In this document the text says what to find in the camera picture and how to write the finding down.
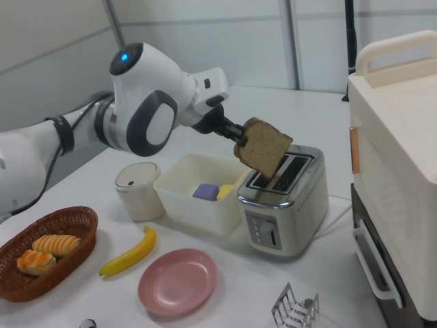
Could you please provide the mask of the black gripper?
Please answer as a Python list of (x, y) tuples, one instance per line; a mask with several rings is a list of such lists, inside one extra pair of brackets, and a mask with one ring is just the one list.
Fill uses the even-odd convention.
[(202, 119), (191, 126), (201, 134), (217, 133), (227, 139), (232, 140), (236, 145), (244, 147), (248, 141), (245, 136), (245, 127), (233, 123), (225, 117), (224, 107), (219, 104), (205, 114)]

